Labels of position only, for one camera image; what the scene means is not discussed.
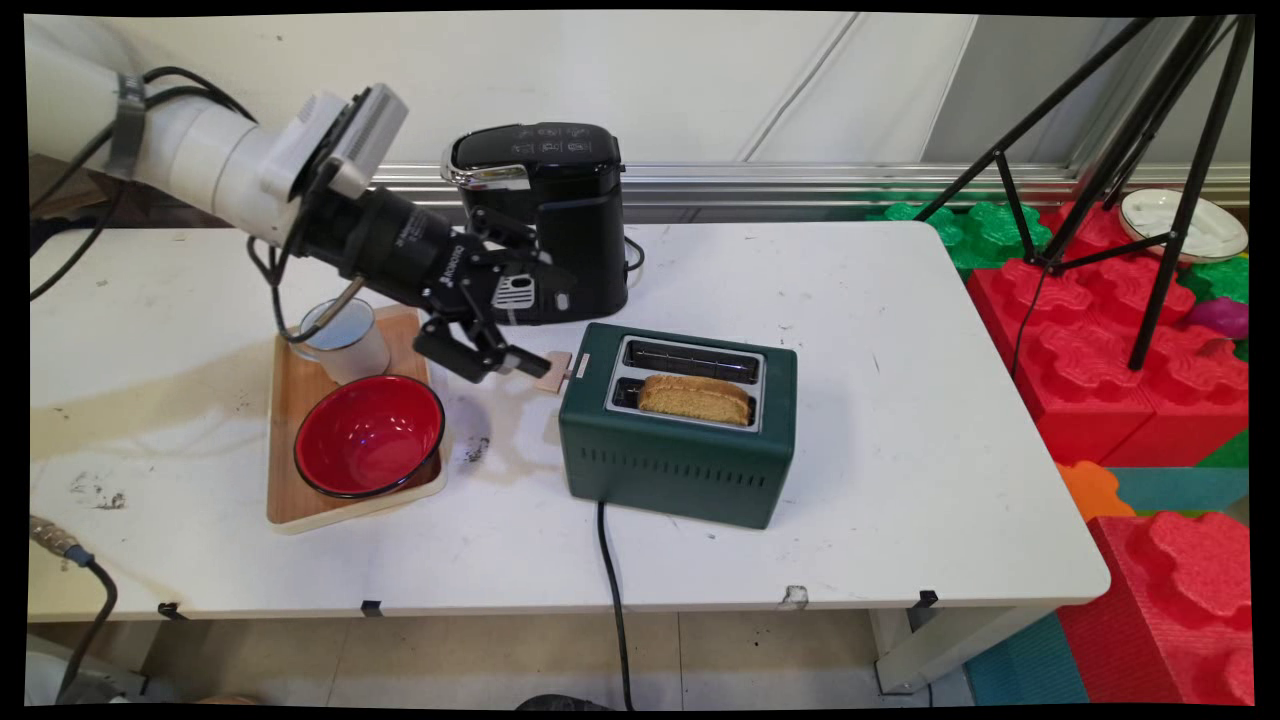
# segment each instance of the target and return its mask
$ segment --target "wooden tray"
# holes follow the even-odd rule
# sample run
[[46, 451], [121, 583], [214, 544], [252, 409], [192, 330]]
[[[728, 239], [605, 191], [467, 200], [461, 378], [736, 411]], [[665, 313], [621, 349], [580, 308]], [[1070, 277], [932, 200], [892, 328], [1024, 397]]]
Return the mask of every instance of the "wooden tray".
[[[390, 305], [374, 311], [375, 322], [390, 348], [392, 364], [387, 373], [408, 375], [430, 384], [426, 359], [413, 352], [413, 337], [421, 322], [417, 310]], [[445, 442], [436, 451], [438, 474], [410, 480], [401, 489], [364, 500], [342, 500], [321, 495], [298, 475], [293, 464], [293, 439], [307, 413], [338, 387], [319, 363], [303, 360], [276, 336], [275, 361], [271, 375], [270, 437], [268, 438], [266, 519], [275, 530], [294, 534], [321, 528], [348, 518], [367, 515], [385, 507], [403, 505], [444, 489], [445, 477], [439, 459], [447, 457]]]

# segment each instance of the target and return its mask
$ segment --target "coffee maker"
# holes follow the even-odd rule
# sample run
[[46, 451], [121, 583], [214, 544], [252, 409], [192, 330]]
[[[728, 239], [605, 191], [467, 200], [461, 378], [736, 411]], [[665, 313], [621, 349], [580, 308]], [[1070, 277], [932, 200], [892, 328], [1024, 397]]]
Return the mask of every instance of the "coffee maker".
[[540, 287], [527, 274], [504, 277], [492, 299], [498, 323], [588, 320], [626, 305], [625, 170], [617, 138], [582, 123], [500, 126], [444, 150], [440, 176], [458, 187], [472, 223], [489, 209], [534, 225], [539, 251], [575, 278], [571, 287]]

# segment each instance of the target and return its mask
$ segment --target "white table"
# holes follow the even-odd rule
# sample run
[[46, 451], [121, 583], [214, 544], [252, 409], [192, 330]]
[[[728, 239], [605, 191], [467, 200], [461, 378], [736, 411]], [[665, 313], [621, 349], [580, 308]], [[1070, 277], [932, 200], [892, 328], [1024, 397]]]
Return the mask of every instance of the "white table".
[[[873, 610], [882, 685], [910, 691], [1106, 591], [1106, 565], [928, 225], [628, 234], [648, 261], [608, 322], [800, 357], [795, 460], [767, 530], [609, 509], [630, 611], [791, 609], [787, 588], [801, 585], [809, 610]], [[32, 284], [81, 238], [51, 240]], [[31, 509], [97, 553], [120, 587], [116, 619], [156, 619], [161, 602], [193, 619], [358, 616], [367, 600], [385, 615], [611, 607], [594, 503], [566, 488], [559, 397], [524, 375], [443, 382], [444, 492], [273, 532], [274, 325], [243, 245], [229, 229], [111, 231], [31, 306]], [[291, 263], [287, 316], [343, 286], [320, 263]], [[507, 337], [576, 351], [584, 327]], [[95, 507], [116, 495], [123, 507]], [[88, 573], [35, 544], [29, 561], [28, 620], [97, 611]], [[922, 591], [946, 610], [913, 634], [900, 609]]]

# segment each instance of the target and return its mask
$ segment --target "white mug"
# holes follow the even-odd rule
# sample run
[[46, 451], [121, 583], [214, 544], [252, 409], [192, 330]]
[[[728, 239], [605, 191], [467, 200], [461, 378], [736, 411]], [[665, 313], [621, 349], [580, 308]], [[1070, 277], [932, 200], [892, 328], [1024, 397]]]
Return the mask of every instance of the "white mug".
[[[335, 300], [321, 302], [308, 310], [300, 325], [301, 332], [311, 329], [334, 302]], [[324, 372], [338, 384], [380, 375], [392, 364], [390, 350], [387, 348], [387, 341], [383, 340], [378, 323], [374, 322], [374, 309], [358, 299], [352, 299], [324, 329], [311, 336], [311, 340], [293, 343], [292, 347], [302, 357], [320, 363]]]

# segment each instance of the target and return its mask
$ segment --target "bowl rim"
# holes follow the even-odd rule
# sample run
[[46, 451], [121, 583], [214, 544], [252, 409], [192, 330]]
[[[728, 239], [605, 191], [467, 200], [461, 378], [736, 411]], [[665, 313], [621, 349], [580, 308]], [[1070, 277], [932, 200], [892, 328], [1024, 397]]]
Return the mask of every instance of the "bowl rim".
[[[364, 491], [364, 492], [339, 492], [339, 491], [329, 489], [329, 488], [325, 488], [325, 487], [320, 487], [319, 483], [316, 483], [315, 480], [312, 480], [311, 478], [307, 477], [307, 473], [302, 469], [302, 462], [298, 459], [298, 438], [302, 437], [302, 429], [311, 420], [311, 415], [321, 405], [325, 405], [329, 401], [329, 398], [333, 397], [334, 395], [337, 395], [339, 392], [343, 392], [344, 389], [347, 389], [347, 388], [349, 388], [352, 386], [356, 386], [356, 384], [360, 384], [360, 383], [364, 383], [364, 382], [370, 382], [370, 380], [379, 382], [383, 378], [404, 379], [404, 380], [410, 380], [412, 383], [416, 383], [416, 384], [421, 386], [422, 388], [425, 388], [426, 392], [430, 393], [431, 398], [435, 400], [435, 406], [436, 406], [436, 409], [440, 413], [440, 428], [435, 433], [435, 442], [431, 445], [431, 450], [429, 450], [426, 452], [426, 455], [422, 456], [422, 461], [419, 462], [417, 465], [415, 465], [408, 473], [404, 474], [404, 477], [398, 478], [396, 480], [392, 480], [390, 483], [388, 483], [385, 486], [376, 487], [374, 489], [369, 489], [369, 491]], [[361, 500], [361, 498], [365, 498], [365, 497], [372, 497], [375, 495], [383, 495], [383, 493], [390, 492], [390, 491], [393, 491], [393, 489], [403, 486], [404, 483], [407, 483], [410, 478], [412, 478], [415, 474], [417, 474], [419, 470], [421, 470], [424, 466], [426, 466], [431, 461], [431, 459], [435, 457], [439, 454], [439, 451], [440, 451], [440, 442], [444, 439], [444, 421], [445, 421], [445, 418], [444, 418], [444, 404], [440, 401], [440, 396], [436, 395], [436, 392], [434, 389], [431, 389], [431, 386], [424, 383], [422, 380], [420, 380], [417, 378], [411, 378], [408, 375], [398, 375], [398, 374], [369, 375], [367, 378], [360, 378], [358, 380], [353, 380], [353, 382], [349, 382], [349, 383], [347, 383], [344, 386], [338, 386], [338, 387], [333, 388], [332, 391], [329, 391], [328, 395], [325, 395], [324, 397], [321, 397], [320, 402], [316, 402], [315, 406], [311, 407], [311, 410], [307, 410], [306, 418], [303, 418], [302, 423], [298, 424], [298, 432], [293, 437], [293, 466], [298, 470], [298, 477], [302, 478], [302, 482], [305, 482], [308, 486], [311, 486], [311, 489], [314, 489], [314, 491], [316, 491], [316, 492], [319, 492], [321, 495], [326, 495], [329, 497], [337, 497], [337, 498], [342, 498], [342, 500]]]
[[[1129, 208], [1125, 205], [1125, 202], [1130, 197], [1133, 197], [1135, 195], [1139, 195], [1139, 193], [1143, 193], [1143, 192], [1166, 192], [1166, 193], [1171, 193], [1171, 195], [1176, 195], [1178, 197], [1181, 197], [1183, 196], [1183, 191], [1175, 190], [1175, 188], [1171, 188], [1171, 187], [1139, 187], [1138, 190], [1134, 190], [1134, 191], [1129, 192], [1128, 195], [1125, 195], [1124, 200], [1120, 201], [1120, 213], [1119, 213], [1120, 222], [1126, 228], [1129, 228], [1133, 232], [1140, 234], [1142, 237], [1151, 238], [1151, 237], [1155, 237], [1155, 236], [1148, 236], [1147, 233], [1139, 231], [1138, 227], [1133, 224], [1133, 222], [1129, 219], [1129, 213], [1128, 213]], [[1224, 263], [1224, 261], [1230, 260], [1233, 258], [1238, 258], [1240, 255], [1240, 252], [1248, 252], [1249, 251], [1249, 232], [1244, 228], [1244, 223], [1242, 223], [1239, 220], [1239, 218], [1236, 218], [1230, 211], [1228, 211], [1226, 208], [1222, 208], [1221, 205], [1219, 205], [1217, 202], [1213, 202], [1212, 200], [1208, 200], [1206, 197], [1197, 197], [1196, 199], [1197, 208], [1199, 206], [1201, 202], [1203, 202], [1206, 205], [1210, 205], [1210, 206], [1213, 206], [1217, 210], [1221, 210], [1222, 214], [1225, 214], [1228, 218], [1230, 218], [1231, 222], [1234, 222], [1240, 228], [1240, 231], [1244, 232], [1244, 249], [1240, 250], [1240, 251], [1238, 251], [1238, 252], [1235, 252], [1235, 254], [1233, 254], [1233, 255], [1202, 255], [1199, 252], [1192, 252], [1192, 251], [1189, 251], [1189, 250], [1187, 250], [1184, 247], [1178, 254], [1179, 255], [1179, 260], [1181, 260], [1183, 258], [1196, 258], [1196, 259], [1199, 259], [1199, 260], [1208, 260], [1210, 263]], [[1194, 214], [1196, 214], [1196, 210], [1192, 210], [1192, 215], [1194, 215]], [[1147, 247], [1147, 250], [1149, 252], [1156, 254], [1156, 255], [1164, 255], [1165, 243], [1152, 245], [1152, 246]]]

